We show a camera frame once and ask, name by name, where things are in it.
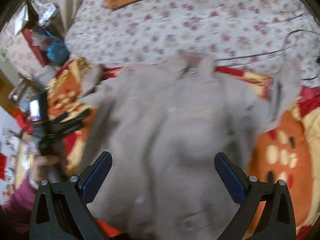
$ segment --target blue gripper pad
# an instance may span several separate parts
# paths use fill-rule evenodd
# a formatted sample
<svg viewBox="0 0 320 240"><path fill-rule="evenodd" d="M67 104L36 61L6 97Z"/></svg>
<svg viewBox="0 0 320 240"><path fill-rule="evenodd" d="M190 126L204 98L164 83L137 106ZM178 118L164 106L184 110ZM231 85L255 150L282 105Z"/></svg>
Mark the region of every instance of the blue gripper pad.
<svg viewBox="0 0 320 240"><path fill-rule="evenodd" d="M82 186L80 194L82 203L87 204L94 200L111 166L112 156L107 152Z"/></svg>
<svg viewBox="0 0 320 240"><path fill-rule="evenodd" d="M220 154L215 156L214 166L233 202L242 205L245 201L245 187Z"/></svg>

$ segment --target black cable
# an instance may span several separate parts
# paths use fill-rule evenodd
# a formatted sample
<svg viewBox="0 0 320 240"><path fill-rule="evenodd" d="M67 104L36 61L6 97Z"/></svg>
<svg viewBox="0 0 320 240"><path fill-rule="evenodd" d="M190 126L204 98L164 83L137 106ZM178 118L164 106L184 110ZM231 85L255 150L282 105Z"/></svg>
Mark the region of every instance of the black cable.
<svg viewBox="0 0 320 240"><path fill-rule="evenodd" d="M286 53L285 53L285 50L286 50L286 48L285 48L285 46L286 46L286 40L289 38L289 36L291 35L291 34L294 34L294 33L297 33L297 32L307 32L307 33L312 33L312 34L316 34L316 35L318 35L319 37L320 37L320 33L317 33L317 32L314 32L314 31L309 31L309 30L303 30L303 29L299 29L299 30L295 30L295 31L292 31L292 32L290 32L290 33L288 33L287 34L287 36L285 37L285 39L284 39L284 44L283 44L283 46L282 46L282 56L283 56L283 60L284 60L284 62L287 60L287 58L286 58ZM303 81L305 81L305 80L313 80L313 79L316 79L319 75L320 75L320 56L316 59L316 62L319 64L319 70L318 70L318 73L317 73L317 75L315 76L315 77L313 77L313 78L303 78L302 80Z"/></svg>

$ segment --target camera screen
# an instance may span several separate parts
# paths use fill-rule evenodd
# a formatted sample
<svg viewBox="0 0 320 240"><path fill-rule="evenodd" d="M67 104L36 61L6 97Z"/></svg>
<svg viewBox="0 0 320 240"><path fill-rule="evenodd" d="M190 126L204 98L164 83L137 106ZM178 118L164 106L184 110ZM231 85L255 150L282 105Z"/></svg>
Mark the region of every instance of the camera screen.
<svg viewBox="0 0 320 240"><path fill-rule="evenodd" d="M40 121L40 106L38 100L33 100L29 103L30 116L33 122Z"/></svg>

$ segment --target wall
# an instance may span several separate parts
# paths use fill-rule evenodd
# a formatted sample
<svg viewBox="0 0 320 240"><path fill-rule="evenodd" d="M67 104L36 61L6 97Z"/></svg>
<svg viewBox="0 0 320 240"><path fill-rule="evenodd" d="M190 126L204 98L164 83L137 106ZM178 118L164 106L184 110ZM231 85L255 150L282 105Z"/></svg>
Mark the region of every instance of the wall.
<svg viewBox="0 0 320 240"><path fill-rule="evenodd" d="M18 84L18 72L11 65L9 60L7 60L6 62L0 61L0 70L7 77L7 79L13 86L16 86Z"/></svg>
<svg viewBox="0 0 320 240"><path fill-rule="evenodd" d="M8 129L15 133L20 132L20 127L16 123L15 119L0 107L0 152L6 156L16 155L16 153L5 144ZM6 185L7 183L0 179L0 204L4 202L2 192L6 191Z"/></svg>

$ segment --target human hand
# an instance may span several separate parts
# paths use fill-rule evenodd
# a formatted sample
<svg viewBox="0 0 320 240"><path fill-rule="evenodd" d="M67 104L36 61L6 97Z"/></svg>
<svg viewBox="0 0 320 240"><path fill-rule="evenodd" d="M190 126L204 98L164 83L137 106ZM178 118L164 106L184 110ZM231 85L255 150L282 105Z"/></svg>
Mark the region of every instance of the human hand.
<svg viewBox="0 0 320 240"><path fill-rule="evenodd" d="M59 162L61 163L64 169L68 165L68 161L65 158L62 159L58 156L35 156L33 160L33 166L30 168L29 171L30 181L34 181L35 183L39 184L42 180L47 179L48 174L46 172L45 167L49 165L58 164Z"/></svg>

